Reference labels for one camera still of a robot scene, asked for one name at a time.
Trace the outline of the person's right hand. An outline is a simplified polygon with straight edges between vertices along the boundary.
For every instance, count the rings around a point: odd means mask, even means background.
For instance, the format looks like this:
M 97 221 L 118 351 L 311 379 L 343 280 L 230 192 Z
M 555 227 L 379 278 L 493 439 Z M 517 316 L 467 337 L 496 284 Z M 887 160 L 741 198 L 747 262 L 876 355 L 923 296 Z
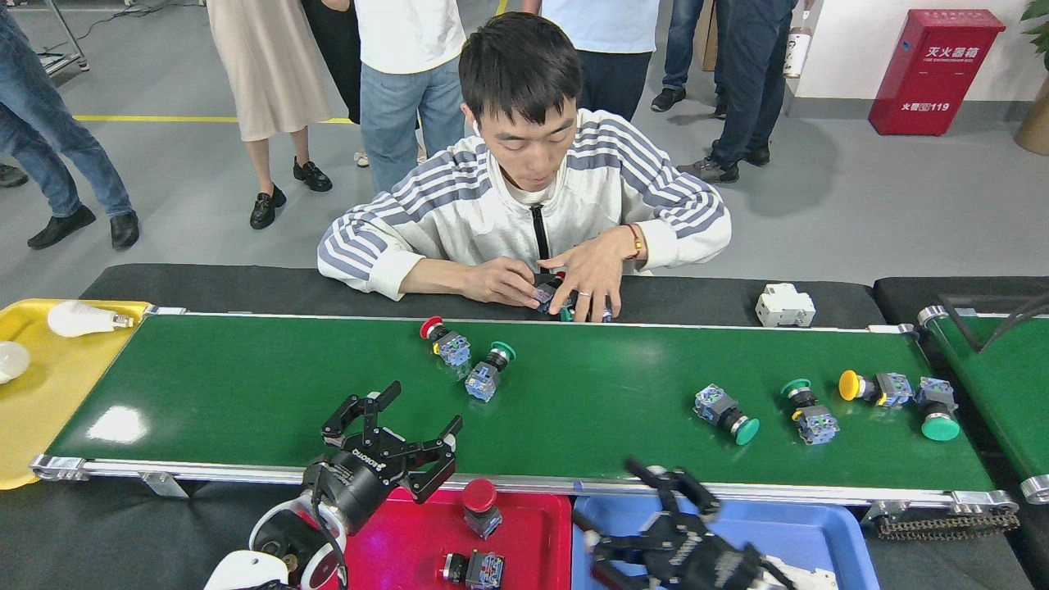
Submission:
M 462 275 L 461 295 L 476 302 L 537 309 L 535 273 L 518 259 L 498 257 L 468 266 Z

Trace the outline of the person's left hand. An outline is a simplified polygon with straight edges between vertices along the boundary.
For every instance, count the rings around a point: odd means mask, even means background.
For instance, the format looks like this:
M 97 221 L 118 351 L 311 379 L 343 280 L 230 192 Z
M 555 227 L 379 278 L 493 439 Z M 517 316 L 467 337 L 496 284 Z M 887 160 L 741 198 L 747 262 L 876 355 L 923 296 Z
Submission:
M 618 316 L 624 262 L 645 255 L 646 247 L 638 246 L 631 225 L 617 225 L 558 256 L 539 259 L 541 268 L 563 268 L 566 272 L 563 283 L 548 303 L 548 314 L 556 316 L 570 293 L 577 292 L 574 321 L 599 324 L 607 309 Z

